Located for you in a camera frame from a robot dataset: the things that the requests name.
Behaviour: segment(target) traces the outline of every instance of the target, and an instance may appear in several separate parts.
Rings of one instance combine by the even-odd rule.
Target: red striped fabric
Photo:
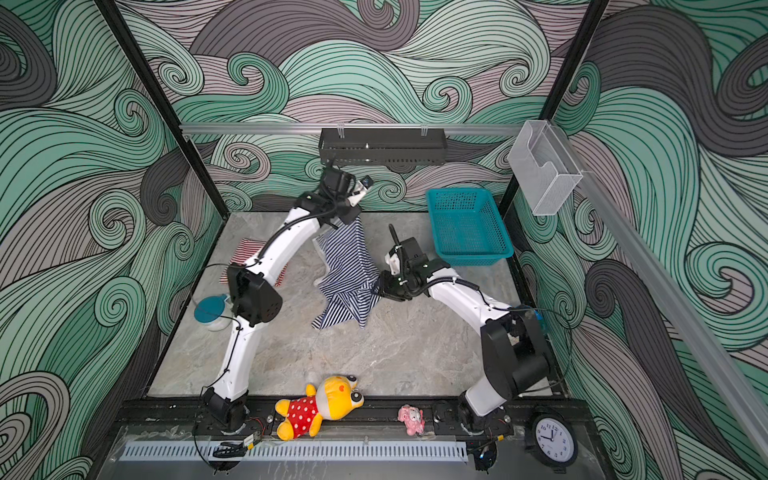
[[[261,247],[264,246],[264,242],[261,240],[251,240],[249,238],[243,238],[240,241],[240,245],[237,246],[237,250],[235,250],[235,254],[232,256],[232,260],[230,260],[230,263],[235,263],[236,265],[245,265],[245,261],[251,258],[252,256],[259,253],[259,250],[261,250]],[[275,286],[280,286],[283,284],[283,279],[285,279],[286,275],[286,269],[283,268],[283,271],[280,272],[280,275],[277,276],[277,282],[275,282]],[[221,283],[227,283],[227,271],[224,270],[221,273],[221,278],[219,279]]]

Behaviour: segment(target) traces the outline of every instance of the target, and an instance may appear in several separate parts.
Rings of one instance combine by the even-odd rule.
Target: navy and white striped cloth
[[[324,329],[349,319],[366,326],[368,315],[379,296],[373,287],[379,271],[373,264],[359,217],[350,225],[328,230],[314,240],[317,253],[325,260],[328,273],[315,280],[317,288],[328,299],[325,311],[312,321],[316,329]]]

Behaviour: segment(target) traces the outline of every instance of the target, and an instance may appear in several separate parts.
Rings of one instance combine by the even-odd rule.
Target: patterned wallpaper
[[[765,1],[611,12],[555,118],[766,400],[767,45]],[[619,478],[768,478],[589,199],[515,209],[515,250],[539,305],[570,319],[545,314]]]
[[[221,219],[92,0],[0,0],[0,476],[84,478]]]
[[[520,124],[538,117],[588,0],[118,4],[183,122]],[[317,136],[196,140],[231,210],[284,210],[322,171]],[[500,197],[512,142],[457,136],[445,166],[347,170],[376,182],[367,210],[426,211],[429,188]]]

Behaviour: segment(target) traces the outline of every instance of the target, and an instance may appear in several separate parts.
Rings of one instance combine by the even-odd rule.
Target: yellow plush toy
[[[308,383],[306,397],[302,399],[280,400],[275,410],[286,419],[277,427],[277,436],[284,441],[298,439],[305,433],[313,437],[324,419],[343,419],[362,405],[363,397],[356,386],[354,376],[331,376],[323,380],[319,389]]]

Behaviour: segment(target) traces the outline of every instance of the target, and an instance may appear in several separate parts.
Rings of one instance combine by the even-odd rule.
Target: clock
[[[549,408],[534,409],[525,426],[525,449],[544,465],[560,472],[578,457],[573,427]]]

